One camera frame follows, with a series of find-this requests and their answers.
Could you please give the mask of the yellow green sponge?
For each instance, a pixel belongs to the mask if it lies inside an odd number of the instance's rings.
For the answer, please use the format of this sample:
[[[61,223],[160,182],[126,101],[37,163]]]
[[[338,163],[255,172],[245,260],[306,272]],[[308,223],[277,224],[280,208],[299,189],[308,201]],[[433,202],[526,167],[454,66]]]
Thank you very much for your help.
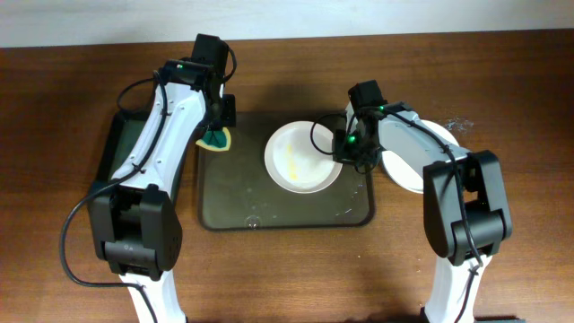
[[[231,135],[227,127],[219,130],[209,129],[204,135],[196,140],[196,145],[211,152],[226,152],[230,150]]]

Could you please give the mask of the white plate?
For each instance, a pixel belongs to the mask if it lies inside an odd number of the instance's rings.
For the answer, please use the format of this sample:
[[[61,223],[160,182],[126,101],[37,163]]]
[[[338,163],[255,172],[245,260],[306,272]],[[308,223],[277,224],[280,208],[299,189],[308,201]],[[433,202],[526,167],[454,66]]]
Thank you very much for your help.
[[[449,144],[459,146],[456,138],[443,126],[429,120],[422,120],[422,123],[445,139]],[[423,193],[423,179],[396,153],[384,151],[382,153],[382,167],[387,175],[400,187],[411,192]]]

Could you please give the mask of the cream plate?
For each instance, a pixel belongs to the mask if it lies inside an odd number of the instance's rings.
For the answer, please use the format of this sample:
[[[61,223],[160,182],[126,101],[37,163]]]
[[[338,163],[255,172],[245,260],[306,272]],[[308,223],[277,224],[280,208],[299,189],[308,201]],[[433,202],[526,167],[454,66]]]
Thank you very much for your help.
[[[310,121],[295,121],[277,129],[265,145],[264,163],[271,179],[281,188],[297,194],[317,193],[333,184],[342,163],[327,151],[331,130]]]

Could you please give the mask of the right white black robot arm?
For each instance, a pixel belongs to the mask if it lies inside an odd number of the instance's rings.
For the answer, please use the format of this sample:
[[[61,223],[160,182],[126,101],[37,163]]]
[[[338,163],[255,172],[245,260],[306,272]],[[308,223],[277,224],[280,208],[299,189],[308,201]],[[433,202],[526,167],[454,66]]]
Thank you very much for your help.
[[[350,103],[334,159],[369,169],[393,153],[422,179],[423,226],[437,256],[426,322],[472,322],[486,267],[512,221],[498,158],[473,153],[430,127],[406,103]]]

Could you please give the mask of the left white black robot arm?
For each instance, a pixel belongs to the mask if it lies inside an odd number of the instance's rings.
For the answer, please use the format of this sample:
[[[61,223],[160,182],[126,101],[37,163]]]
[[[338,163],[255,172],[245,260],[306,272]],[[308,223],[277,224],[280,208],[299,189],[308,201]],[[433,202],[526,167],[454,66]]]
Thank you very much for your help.
[[[142,322],[184,322],[174,275],[182,227],[174,198],[195,131],[227,131],[226,59],[170,60],[153,75],[153,107],[126,159],[88,196],[98,258],[128,288]]]

